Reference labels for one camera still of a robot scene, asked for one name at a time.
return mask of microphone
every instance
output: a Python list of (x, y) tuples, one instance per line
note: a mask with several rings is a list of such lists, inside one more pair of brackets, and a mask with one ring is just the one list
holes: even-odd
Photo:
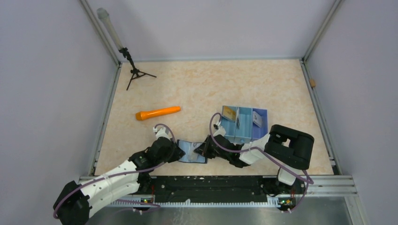
[(119, 36), (117, 35), (115, 28), (111, 23), (111, 19), (109, 18), (109, 13), (104, 8), (99, 8), (97, 9), (97, 16), (98, 19), (101, 20), (101, 22), (104, 24), (105, 28), (107, 29), (109, 35), (111, 36), (113, 42), (117, 47), (117, 50), (119, 51), (122, 50), (123, 49), (122, 42), (120, 41)]

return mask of tripod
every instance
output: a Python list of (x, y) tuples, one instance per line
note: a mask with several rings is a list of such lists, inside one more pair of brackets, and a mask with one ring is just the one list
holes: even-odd
[(123, 45), (122, 45), (122, 43), (121, 43), (121, 41), (119, 39), (119, 36), (117, 35), (117, 33), (115, 31), (115, 28), (113, 27), (113, 25), (111, 23), (111, 20), (109, 18), (109, 13), (105, 9), (99, 8), (99, 9), (97, 9), (97, 16), (102, 21), (102, 23), (104, 23), (105, 28), (107, 29), (109, 35), (111, 36), (111, 38), (112, 38), (113, 42), (115, 43), (115, 45), (116, 45), (117, 49), (119, 50), (119, 52), (121, 54), (123, 54), (123, 57), (125, 57), (130, 62), (131, 66), (133, 67), (133, 69), (130, 70), (131, 79), (130, 79), (129, 85), (127, 85), (127, 89), (126, 90), (129, 90), (131, 81), (134, 80), (134, 79), (143, 77), (145, 75), (156, 77), (154, 75), (141, 72), (141, 71), (139, 71), (139, 69), (137, 69), (135, 67), (133, 59), (131, 58), (131, 55), (129, 53), (129, 50), (127, 50), (127, 48), (123, 47)]
[(143, 77), (143, 76), (145, 76), (145, 75), (149, 75), (149, 76), (156, 77), (156, 76), (154, 76), (154, 75), (152, 75), (152, 74), (144, 73), (144, 72), (141, 72), (139, 69), (137, 69), (137, 68), (135, 67), (135, 65), (134, 65), (133, 59), (131, 58), (131, 55), (130, 55), (129, 50), (128, 50), (127, 48), (122, 48), (122, 49), (119, 50), (119, 52), (120, 52), (121, 54), (123, 54), (123, 57), (125, 57), (125, 58), (130, 62), (131, 66), (133, 67), (133, 69), (130, 70), (131, 78), (130, 78), (129, 85), (127, 85), (127, 89), (126, 89), (126, 90), (129, 90), (131, 81), (134, 80), (134, 79)]

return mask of beige tabletop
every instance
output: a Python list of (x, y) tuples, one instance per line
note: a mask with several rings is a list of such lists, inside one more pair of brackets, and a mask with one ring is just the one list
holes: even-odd
[[(152, 127), (167, 124), (176, 139), (202, 142), (209, 134), (210, 117), (223, 105), (268, 110), (268, 128), (281, 124), (315, 138), (309, 174), (333, 174), (299, 60), (229, 60), (142, 62), (136, 67), (158, 76), (133, 80), (124, 63), (105, 131), (96, 175), (118, 166), (155, 141)], [(170, 106), (181, 111), (144, 121), (135, 114)], [(275, 175), (278, 166), (268, 159), (245, 168), (215, 158), (207, 164), (174, 162), (151, 175)]]

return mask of blue compartment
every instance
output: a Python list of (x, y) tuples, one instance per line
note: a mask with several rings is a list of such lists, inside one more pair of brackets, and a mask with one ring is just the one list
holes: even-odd
[(258, 113), (262, 117), (261, 128), (253, 123), (252, 141), (255, 141), (262, 138), (264, 135), (268, 133), (268, 115), (266, 109), (253, 108), (253, 111)]
[(239, 107), (239, 128), (235, 130), (235, 143), (249, 143), (252, 140), (253, 109)]
[[(228, 106), (229, 108), (231, 108), (232, 110), (236, 111), (237, 107), (235, 106)], [(235, 127), (236, 127), (236, 123), (232, 122), (230, 120), (227, 120), (224, 117), (221, 117), (221, 126), (225, 129), (225, 131), (227, 132), (225, 134), (225, 138), (228, 139), (228, 141), (230, 142), (234, 142), (235, 140)]]

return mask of white wall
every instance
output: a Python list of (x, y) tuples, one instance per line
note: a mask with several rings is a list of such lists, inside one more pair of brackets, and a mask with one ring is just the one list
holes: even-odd
[(309, 69), (372, 224), (397, 224), (398, 1), (345, 1)]
[(89, 0), (139, 61), (301, 58), (333, 2)]
[(0, 2), (0, 224), (60, 224), (88, 171), (115, 65), (77, 0)]

